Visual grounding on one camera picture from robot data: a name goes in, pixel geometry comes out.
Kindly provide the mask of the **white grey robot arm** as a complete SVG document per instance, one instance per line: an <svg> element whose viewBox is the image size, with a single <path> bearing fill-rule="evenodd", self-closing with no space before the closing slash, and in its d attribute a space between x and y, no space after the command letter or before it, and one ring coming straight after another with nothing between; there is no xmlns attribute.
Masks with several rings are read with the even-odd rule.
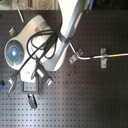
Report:
<svg viewBox="0 0 128 128"><path fill-rule="evenodd" d="M15 89L17 77L38 84L38 77L50 86L53 79L48 71L58 70L83 14L86 0L58 0L62 23L54 30L41 15L34 15L23 23L18 33L10 30L12 38L6 43L4 56L7 64L16 70L10 77L8 95Z"/></svg>

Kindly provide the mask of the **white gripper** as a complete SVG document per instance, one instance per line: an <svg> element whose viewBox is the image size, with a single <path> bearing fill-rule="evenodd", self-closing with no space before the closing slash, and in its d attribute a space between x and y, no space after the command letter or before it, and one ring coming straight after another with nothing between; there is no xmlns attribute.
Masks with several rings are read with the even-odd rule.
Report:
<svg viewBox="0 0 128 128"><path fill-rule="evenodd" d="M50 86L53 83L53 79L48 75L48 73L40 63L37 64L36 72L48 86ZM9 83L11 84L11 86L8 91L8 97L11 96L13 90L15 89L16 82L17 82L16 76L11 76L9 78ZM35 94L38 93L38 84L23 82L21 84L21 93L26 95L30 107L32 109L36 109L37 102L35 99Z"/></svg>

